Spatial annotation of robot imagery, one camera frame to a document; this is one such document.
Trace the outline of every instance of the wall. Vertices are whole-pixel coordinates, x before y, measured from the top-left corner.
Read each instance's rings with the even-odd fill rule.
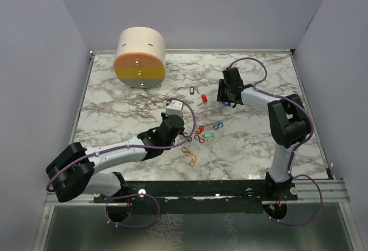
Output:
[[[323,0],[296,49],[327,159],[343,177],[368,248],[368,0]]]
[[[0,249],[31,250],[89,50],[62,0],[1,0],[0,13]]]
[[[64,0],[92,50],[152,27],[169,48],[296,48],[322,0]]]

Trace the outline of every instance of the white marble surface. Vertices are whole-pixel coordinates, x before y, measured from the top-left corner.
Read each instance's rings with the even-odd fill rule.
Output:
[[[149,90],[121,83],[114,73],[114,55],[96,55],[74,141],[87,147],[128,140],[161,123],[165,97],[181,98],[193,107],[198,125],[215,134],[211,146],[196,140],[185,144],[198,156],[194,167],[189,166],[190,159],[176,148],[155,159],[119,165],[106,172],[119,171],[127,180],[263,179],[271,166],[275,145],[268,116],[247,106],[232,109],[216,101],[222,70],[244,56],[255,57],[266,65],[269,76],[259,86],[261,89],[301,96],[287,53],[171,53],[166,56],[167,73],[162,87]],[[263,77],[256,62],[246,61],[236,66],[244,84]],[[189,87],[195,85],[208,97],[206,105],[200,105],[202,100],[197,93],[189,94]],[[184,111],[184,121],[186,131],[190,131],[193,122],[188,110]],[[212,126],[220,121],[224,127],[213,130]],[[299,173],[327,177],[315,137],[298,151],[293,174]]]

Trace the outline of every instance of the metal frame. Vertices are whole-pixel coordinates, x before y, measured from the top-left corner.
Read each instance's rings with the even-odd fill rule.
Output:
[[[69,143],[72,143],[76,131],[76,127],[78,126],[79,121],[79,115],[83,106],[83,100],[86,94],[88,81],[90,78],[93,62],[94,62],[94,56],[95,55],[104,55],[104,54],[110,54],[115,51],[91,51],[91,59],[90,59],[90,65],[87,72],[87,78],[85,80],[85,85],[83,87],[83,94],[80,98],[79,105],[78,105],[78,111],[75,116],[74,125],[72,128],[72,133],[70,137]],[[297,79],[301,87],[302,94],[305,99],[305,103],[307,106],[307,109],[309,112],[313,115],[313,110],[310,106],[310,103],[305,95],[304,86],[302,84],[302,81],[300,79],[300,76],[298,74],[298,69],[296,68],[293,55],[291,54],[290,50],[243,50],[243,49],[167,49],[166,52],[168,54],[170,53],[287,53],[290,55],[290,58],[293,63],[294,70],[297,74]],[[321,150],[321,155],[323,158],[324,163],[327,165],[327,168],[329,168],[328,161],[325,158],[325,154],[323,151],[323,147],[321,145],[320,139],[318,134],[316,133],[316,138],[318,145]],[[345,221],[348,235],[350,237],[350,240],[352,242],[354,250],[357,251],[364,251],[364,246],[361,240],[361,237],[359,235],[359,231],[357,228],[357,225],[355,223],[354,216],[351,211],[350,207],[350,197],[348,195],[345,183],[343,180],[326,180],[326,179],[316,179],[315,180],[318,185],[321,188],[321,191],[323,193],[323,202],[333,202],[333,203],[339,203],[340,208],[342,211],[342,216]],[[298,190],[298,200],[295,201],[287,201],[284,203],[318,203],[319,202],[319,195],[316,191],[316,186],[310,182],[309,180],[295,180],[293,182],[296,186],[296,189]],[[95,203],[94,202],[94,195],[80,195],[79,197],[75,198],[74,200],[70,202],[65,203],[59,203],[55,194],[48,193],[46,200],[45,200],[45,207],[43,211],[43,216],[40,222],[39,230],[37,232],[37,237],[35,240],[35,244],[33,247],[33,251],[41,251],[44,250],[48,230],[51,225],[52,221],[52,214],[54,211],[55,206],[105,206],[106,203]],[[271,204],[274,203],[274,200],[271,201],[263,201],[262,204]],[[109,206],[126,206],[126,203],[115,203],[115,204],[109,204]]]

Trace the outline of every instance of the red clip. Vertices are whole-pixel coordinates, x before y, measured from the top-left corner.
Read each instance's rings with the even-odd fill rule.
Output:
[[[203,131],[204,131],[204,129],[205,129],[205,126],[199,126],[199,128],[198,128],[200,131],[199,132],[196,132],[197,134],[201,134]]]
[[[206,95],[205,95],[205,94],[202,94],[202,95],[201,95],[201,97],[202,97],[202,101],[203,101],[204,103],[208,102],[207,97],[206,97]]]

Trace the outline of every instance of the purple cable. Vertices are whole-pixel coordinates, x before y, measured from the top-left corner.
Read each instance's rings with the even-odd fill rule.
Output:
[[[297,178],[299,178],[299,177],[301,177],[301,176],[304,176],[304,177],[308,178],[310,181],[312,181],[314,185],[316,185],[317,190],[318,190],[318,193],[319,193],[319,195],[320,195],[320,207],[319,207],[318,212],[315,214],[315,216],[314,216],[314,217],[312,217],[310,220],[308,220],[308,221],[306,221],[306,222],[301,222],[301,223],[289,223],[289,222],[283,222],[283,221],[280,221],[280,220],[276,220],[276,219],[272,218],[271,216],[269,216],[267,212],[263,211],[263,212],[264,212],[264,213],[269,217],[269,219],[270,219],[270,220],[272,220],[272,221],[274,221],[274,222],[277,222],[277,223],[280,223],[280,224],[289,225],[289,226],[302,226],[302,225],[307,225],[307,224],[309,224],[309,223],[313,222],[313,221],[314,221],[314,220],[315,220],[315,219],[316,219],[316,218],[321,214],[321,212],[322,212],[322,208],[323,208],[323,197],[322,197],[322,192],[321,192],[320,187],[317,185],[317,183],[316,183],[316,182],[315,182],[315,181],[314,181],[310,176],[308,176],[308,175],[297,175],[297,176],[293,176],[293,175],[292,175],[292,170],[291,170],[291,168],[292,168],[293,160],[294,160],[294,157],[295,157],[295,154],[296,154],[296,150],[297,150],[301,145],[303,145],[304,143],[308,142],[308,141],[312,138],[312,136],[313,136],[313,133],[314,133],[314,131],[315,131],[315,126],[314,126],[314,124],[313,124],[313,120],[312,120],[312,118],[310,117],[310,115],[308,114],[308,112],[306,112],[306,110],[305,110],[303,107],[301,107],[298,103],[294,102],[293,100],[291,100],[291,99],[289,99],[289,98],[287,98],[287,97],[285,97],[285,96],[282,96],[282,95],[277,95],[277,94],[269,93],[269,92],[267,92],[267,91],[264,91],[264,90],[258,89],[258,88],[256,87],[258,84],[260,84],[260,83],[264,82],[264,81],[267,79],[267,75],[268,75],[267,69],[266,69],[265,65],[264,65],[261,61],[259,61],[259,60],[255,59],[255,58],[253,58],[253,57],[242,57],[241,59],[237,59],[237,60],[233,61],[227,69],[230,69],[230,68],[231,68],[235,63],[237,63],[238,61],[241,61],[241,60],[253,60],[253,61],[256,61],[257,63],[259,63],[259,64],[262,66],[262,68],[263,68],[263,70],[264,70],[264,72],[265,72],[265,73],[264,73],[264,77],[263,77],[263,79],[262,79],[262,80],[260,80],[260,81],[258,81],[258,82],[255,82],[255,83],[253,84],[253,89],[254,89],[255,91],[257,91],[257,92],[259,92],[259,93],[262,93],[262,94],[265,94],[265,95],[270,96],[270,97],[274,97],[274,98],[279,98],[279,99],[286,100],[286,101],[288,101],[289,103],[293,104],[294,106],[296,106],[298,109],[300,109],[300,110],[303,112],[303,114],[307,117],[307,119],[308,119],[308,121],[309,121],[309,123],[310,123],[310,125],[311,125],[311,127],[310,127],[310,129],[311,129],[311,130],[310,130],[309,136],[308,136],[305,140],[301,141],[299,144],[297,144],[297,145],[293,148],[292,153],[291,153],[291,155],[290,155],[290,157],[289,157],[289,162],[288,162],[288,166],[287,166],[287,167],[288,167],[288,168],[287,168],[287,172],[288,172],[288,174],[289,174],[293,179],[297,179]]]
[[[156,217],[153,221],[151,221],[150,223],[148,224],[143,224],[143,225],[127,225],[127,224],[122,224],[120,222],[113,222],[107,212],[106,212],[106,217],[108,218],[109,222],[117,225],[117,226],[121,226],[121,227],[127,227],[127,228],[136,228],[136,229],[141,229],[141,228],[146,228],[146,227],[149,227],[151,225],[153,225],[160,217],[160,204],[159,202],[157,201],[157,199],[152,196],[152,195],[148,195],[148,194],[132,194],[132,195],[123,195],[123,196],[106,196],[106,195],[101,195],[102,197],[104,198],[107,198],[107,199],[123,199],[123,198],[133,198],[135,196],[146,196],[148,198],[151,198],[157,205],[157,214],[156,214]]]
[[[186,141],[188,141],[188,139],[190,139],[192,137],[192,135],[194,134],[194,131],[196,129],[196,115],[193,111],[193,109],[190,107],[190,105],[183,101],[182,99],[178,99],[178,98],[169,98],[169,99],[166,99],[167,101],[179,101],[179,102],[182,102],[189,110],[190,110],[190,113],[191,113],[191,116],[193,117],[193,129],[191,130],[190,134],[188,137],[186,137],[182,142],[176,144],[176,145],[173,145],[173,146],[145,146],[145,145],[130,145],[129,147],[130,148],[145,148],[145,149],[163,149],[163,150],[166,150],[166,149],[172,149],[172,148],[176,148],[178,146],[181,146],[183,145]],[[99,154],[104,154],[104,153],[107,153],[107,152],[112,152],[114,150],[117,150],[117,149],[125,149],[127,148],[128,146],[127,145],[122,145],[122,146],[115,146],[114,148],[109,148],[109,149],[105,149],[105,150],[101,150],[99,151],[98,153]],[[89,155],[84,155],[76,160],[74,160],[73,162],[69,163],[68,165],[66,165],[64,168],[62,168],[56,175],[54,175],[50,180],[49,182],[47,183],[46,185],[46,191],[48,192],[53,192],[53,190],[50,189],[50,186],[51,184],[61,175],[63,174],[66,170],[68,170],[70,167],[72,167],[74,164],[77,164],[79,162],[81,162],[82,160],[84,159],[87,159],[91,156],[95,156],[95,153],[90,153]]]

